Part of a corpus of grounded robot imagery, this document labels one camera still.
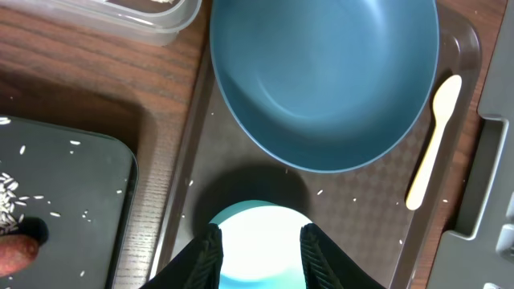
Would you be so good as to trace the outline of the orange carrot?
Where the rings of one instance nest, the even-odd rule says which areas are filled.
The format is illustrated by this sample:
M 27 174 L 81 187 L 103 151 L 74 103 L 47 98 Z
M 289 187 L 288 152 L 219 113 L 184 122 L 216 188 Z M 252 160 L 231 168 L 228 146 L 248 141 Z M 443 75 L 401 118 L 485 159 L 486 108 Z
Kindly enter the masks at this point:
M 39 243 L 24 234 L 1 237 L 1 276 L 12 275 L 32 264 L 39 253 Z

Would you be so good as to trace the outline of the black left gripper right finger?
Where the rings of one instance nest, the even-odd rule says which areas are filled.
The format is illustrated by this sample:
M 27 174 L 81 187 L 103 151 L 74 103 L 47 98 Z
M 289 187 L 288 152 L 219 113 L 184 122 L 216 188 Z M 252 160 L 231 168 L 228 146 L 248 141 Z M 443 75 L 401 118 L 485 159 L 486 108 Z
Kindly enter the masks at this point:
M 384 289 L 314 223 L 302 227 L 300 251 L 307 289 Z

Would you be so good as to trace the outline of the white rice pile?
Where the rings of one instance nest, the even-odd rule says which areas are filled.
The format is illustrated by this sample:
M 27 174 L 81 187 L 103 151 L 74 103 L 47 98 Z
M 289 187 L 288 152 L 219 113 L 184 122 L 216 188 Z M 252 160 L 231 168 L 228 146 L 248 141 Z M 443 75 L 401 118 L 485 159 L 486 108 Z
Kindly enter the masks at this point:
M 66 150 L 66 131 L 59 126 L 1 118 L 2 235 L 26 230 L 35 220 L 50 228 L 63 220 L 59 166 Z

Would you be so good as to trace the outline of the light blue bowl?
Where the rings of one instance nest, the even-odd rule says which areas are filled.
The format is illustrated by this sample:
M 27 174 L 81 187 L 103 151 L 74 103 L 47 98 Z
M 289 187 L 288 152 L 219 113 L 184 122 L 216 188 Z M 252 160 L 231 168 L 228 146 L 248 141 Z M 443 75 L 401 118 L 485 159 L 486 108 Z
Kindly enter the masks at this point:
M 216 214 L 222 231 L 220 289 L 305 289 L 301 212 L 268 201 L 241 201 Z

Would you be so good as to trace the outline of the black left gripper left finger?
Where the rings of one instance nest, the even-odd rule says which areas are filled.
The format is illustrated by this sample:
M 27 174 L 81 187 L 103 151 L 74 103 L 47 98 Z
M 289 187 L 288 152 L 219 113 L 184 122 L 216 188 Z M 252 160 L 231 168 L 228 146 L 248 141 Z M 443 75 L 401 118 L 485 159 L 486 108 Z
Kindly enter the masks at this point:
M 222 261 L 222 231 L 209 224 L 141 289 L 218 289 Z

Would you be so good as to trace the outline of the yellow plastic spoon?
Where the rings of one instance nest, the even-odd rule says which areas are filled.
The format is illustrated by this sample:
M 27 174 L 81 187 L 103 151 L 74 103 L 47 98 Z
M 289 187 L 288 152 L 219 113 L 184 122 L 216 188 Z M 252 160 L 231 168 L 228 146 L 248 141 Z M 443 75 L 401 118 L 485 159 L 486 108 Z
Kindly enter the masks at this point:
M 452 75 L 440 85 L 434 95 L 432 102 L 432 112 L 435 121 L 434 130 L 406 196 L 406 208 L 408 210 L 417 210 L 422 205 L 443 139 L 444 130 L 455 110 L 462 82 L 460 75 Z

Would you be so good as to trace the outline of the dark blue plate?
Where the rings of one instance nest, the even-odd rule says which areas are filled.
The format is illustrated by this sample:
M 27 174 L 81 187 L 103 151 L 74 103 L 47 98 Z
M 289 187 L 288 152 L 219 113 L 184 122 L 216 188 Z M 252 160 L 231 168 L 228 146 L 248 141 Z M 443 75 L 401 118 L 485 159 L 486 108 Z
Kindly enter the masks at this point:
M 428 101 L 434 0 L 215 0 L 210 51 L 242 130 L 292 167 L 342 173 L 393 149 Z

